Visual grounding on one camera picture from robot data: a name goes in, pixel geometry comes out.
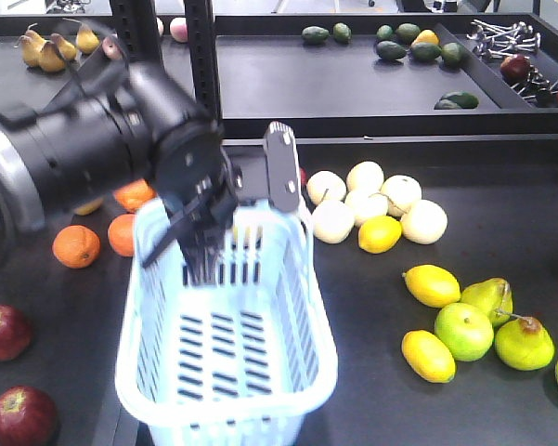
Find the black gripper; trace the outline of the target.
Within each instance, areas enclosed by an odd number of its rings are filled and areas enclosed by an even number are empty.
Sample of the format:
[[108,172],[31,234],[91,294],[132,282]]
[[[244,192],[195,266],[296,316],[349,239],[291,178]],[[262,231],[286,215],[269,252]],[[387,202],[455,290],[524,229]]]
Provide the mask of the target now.
[[161,144],[154,174],[169,225],[141,257],[144,268],[172,246],[180,248],[189,267],[212,268],[239,205],[266,200],[290,213],[301,201],[295,135],[280,121],[268,125],[252,155],[227,153],[211,125],[182,125]]

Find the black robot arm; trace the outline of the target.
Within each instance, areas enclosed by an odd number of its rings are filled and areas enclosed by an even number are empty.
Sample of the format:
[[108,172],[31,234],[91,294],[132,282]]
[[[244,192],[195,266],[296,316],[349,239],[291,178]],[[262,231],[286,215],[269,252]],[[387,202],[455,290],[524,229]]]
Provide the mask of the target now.
[[115,62],[113,85],[78,87],[42,111],[0,112],[0,230],[7,243],[54,215],[145,179],[170,225],[143,257],[177,243],[195,272],[216,261],[240,203],[268,200],[289,213],[301,201],[292,130],[273,122],[266,170],[249,174],[223,150],[220,124],[157,65]]

